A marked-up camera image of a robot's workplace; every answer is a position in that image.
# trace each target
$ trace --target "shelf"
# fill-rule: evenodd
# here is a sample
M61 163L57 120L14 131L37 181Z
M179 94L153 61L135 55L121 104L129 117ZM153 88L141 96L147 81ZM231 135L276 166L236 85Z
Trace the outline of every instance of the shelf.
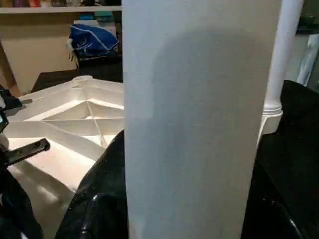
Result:
M0 14L122 11L122 6L0 7Z

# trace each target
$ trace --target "white plastic tray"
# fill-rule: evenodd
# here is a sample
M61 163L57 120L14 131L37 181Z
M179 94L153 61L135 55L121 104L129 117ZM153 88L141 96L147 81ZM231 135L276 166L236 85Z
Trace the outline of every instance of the white plastic tray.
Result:
M79 77L20 100L32 103L8 118L4 134L9 148L45 137L51 149L10 171L28 193L50 239L81 179L124 128L123 85Z

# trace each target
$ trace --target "wall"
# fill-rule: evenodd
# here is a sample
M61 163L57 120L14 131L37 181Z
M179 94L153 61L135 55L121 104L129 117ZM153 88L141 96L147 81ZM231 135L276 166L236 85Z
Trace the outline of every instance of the wall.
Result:
M0 42L0 84L5 88L15 85L11 67Z
M1 43L22 93L31 91L41 72L76 68L65 45L77 18L77 13L0 15Z
M301 64L303 62L309 36L296 36L294 46L291 52L290 60L285 74L285 80L297 82Z

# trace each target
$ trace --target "blue fabric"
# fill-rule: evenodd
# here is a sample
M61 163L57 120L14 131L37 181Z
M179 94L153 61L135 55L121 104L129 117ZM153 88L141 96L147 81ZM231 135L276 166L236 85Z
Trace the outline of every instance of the blue fabric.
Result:
M80 58L105 56L119 43L108 30L83 24L71 26L70 38Z

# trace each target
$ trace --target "white rod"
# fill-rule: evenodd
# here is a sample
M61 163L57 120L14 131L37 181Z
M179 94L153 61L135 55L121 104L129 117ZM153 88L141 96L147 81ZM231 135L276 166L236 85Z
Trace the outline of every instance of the white rod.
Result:
M123 0L130 239L240 237L280 5Z
M275 115L281 112L281 90L295 41L303 3L304 0L282 1L264 105L264 113L268 115Z

